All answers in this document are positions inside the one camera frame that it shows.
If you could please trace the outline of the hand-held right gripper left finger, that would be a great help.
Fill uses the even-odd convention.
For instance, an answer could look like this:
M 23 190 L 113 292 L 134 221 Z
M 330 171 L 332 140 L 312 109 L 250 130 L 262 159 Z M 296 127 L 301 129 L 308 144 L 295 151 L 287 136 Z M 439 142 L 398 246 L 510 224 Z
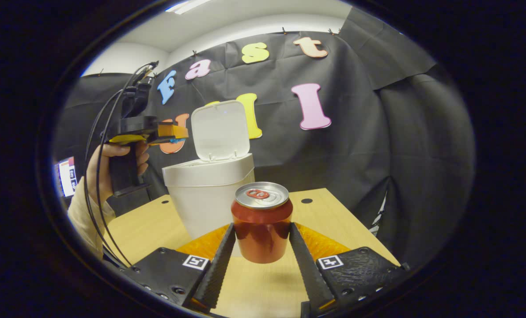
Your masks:
M 177 250 L 160 247 L 121 273 L 166 302 L 209 312 L 218 304 L 235 241 L 230 223 Z

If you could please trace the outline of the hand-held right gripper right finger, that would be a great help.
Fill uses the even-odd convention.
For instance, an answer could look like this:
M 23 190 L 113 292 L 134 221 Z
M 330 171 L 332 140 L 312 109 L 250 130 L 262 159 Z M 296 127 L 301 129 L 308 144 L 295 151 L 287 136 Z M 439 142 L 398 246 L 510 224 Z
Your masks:
M 318 252 L 337 243 L 299 223 L 290 225 L 289 241 L 309 300 L 303 312 L 348 312 L 386 294 L 410 270 L 395 265 L 370 247 Z

